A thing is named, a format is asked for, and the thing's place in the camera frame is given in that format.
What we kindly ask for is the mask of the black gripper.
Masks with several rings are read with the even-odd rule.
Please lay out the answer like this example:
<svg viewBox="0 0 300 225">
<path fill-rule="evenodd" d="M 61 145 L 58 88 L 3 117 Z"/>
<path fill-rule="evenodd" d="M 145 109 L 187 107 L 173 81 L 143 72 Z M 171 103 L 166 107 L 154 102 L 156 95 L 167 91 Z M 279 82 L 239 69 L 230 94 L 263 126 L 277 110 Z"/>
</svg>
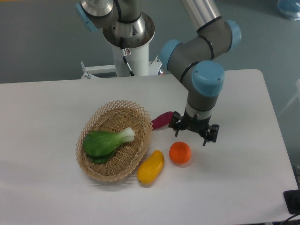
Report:
<svg viewBox="0 0 300 225">
<path fill-rule="evenodd" d="M 180 113 L 174 111 L 168 127 L 175 132 L 175 137 L 177 137 L 178 132 L 182 130 L 189 130 L 198 133 L 201 137 L 203 137 L 204 141 L 202 145 L 205 146 L 206 143 L 216 142 L 220 128 L 218 124 L 209 125 L 210 118 L 211 116 L 206 119 L 199 120 L 197 115 L 195 115 L 194 118 L 189 116 L 187 112 L 185 112 L 181 117 Z"/>
</svg>

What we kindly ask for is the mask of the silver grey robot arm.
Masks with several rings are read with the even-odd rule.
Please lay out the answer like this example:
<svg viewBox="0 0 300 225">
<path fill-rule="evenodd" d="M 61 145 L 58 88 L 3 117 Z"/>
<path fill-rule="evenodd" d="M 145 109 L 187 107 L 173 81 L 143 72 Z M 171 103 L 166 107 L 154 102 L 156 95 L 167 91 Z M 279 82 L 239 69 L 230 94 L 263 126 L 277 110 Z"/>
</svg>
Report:
<svg viewBox="0 0 300 225">
<path fill-rule="evenodd" d="M 169 127 L 198 133 L 205 143 L 215 142 L 219 125 L 209 121 L 225 72 L 214 58 L 235 48 L 241 31 L 236 22 L 222 18 L 212 0 L 184 0 L 182 5 L 197 36 L 187 43 L 170 40 L 158 55 L 160 66 L 188 90 L 184 114 L 174 112 Z M 88 30 L 103 31 L 118 77 L 150 75 L 149 43 L 155 25 L 139 0 L 80 0 L 75 7 Z"/>
</svg>

